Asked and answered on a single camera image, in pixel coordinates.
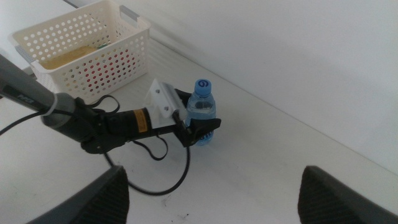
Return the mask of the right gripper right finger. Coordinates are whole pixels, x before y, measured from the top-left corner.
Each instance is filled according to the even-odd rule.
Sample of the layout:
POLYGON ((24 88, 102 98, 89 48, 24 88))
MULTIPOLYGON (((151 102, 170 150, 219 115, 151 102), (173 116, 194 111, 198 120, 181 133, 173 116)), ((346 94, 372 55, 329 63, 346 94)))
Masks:
POLYGON ((397 223, 397 215, 317 166, 306 166, 298 196, 301 223, 397 223))

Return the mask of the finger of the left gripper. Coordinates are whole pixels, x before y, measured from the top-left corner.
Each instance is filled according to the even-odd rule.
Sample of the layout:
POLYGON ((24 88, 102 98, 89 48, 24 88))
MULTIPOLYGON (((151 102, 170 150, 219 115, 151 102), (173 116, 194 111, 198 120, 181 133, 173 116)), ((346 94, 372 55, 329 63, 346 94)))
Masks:
POLYGON ((189 99, 190 99, 192 93, 188 93, 188 92, 179 90, 179 89, 177 89, 177 88, 175 89, 175 91, 176 91, 178 97, 181 99, 181 101, 182 101, 184 107, 187 107, 188 101, 189 101, 189 99))
POLYGON ((189 129, 196 145, 208 144, 214 136, 214 130, 221 126, 221 119, 191 119, 189 129))

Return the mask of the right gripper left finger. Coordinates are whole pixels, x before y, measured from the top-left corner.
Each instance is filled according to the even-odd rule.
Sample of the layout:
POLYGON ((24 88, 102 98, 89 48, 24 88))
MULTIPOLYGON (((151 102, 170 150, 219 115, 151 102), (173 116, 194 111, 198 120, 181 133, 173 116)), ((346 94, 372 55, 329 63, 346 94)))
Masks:
POLYGON ((30 222, 126 223, 128 212, 127 174, 122 166, 114 166, 68 200, 30 222))

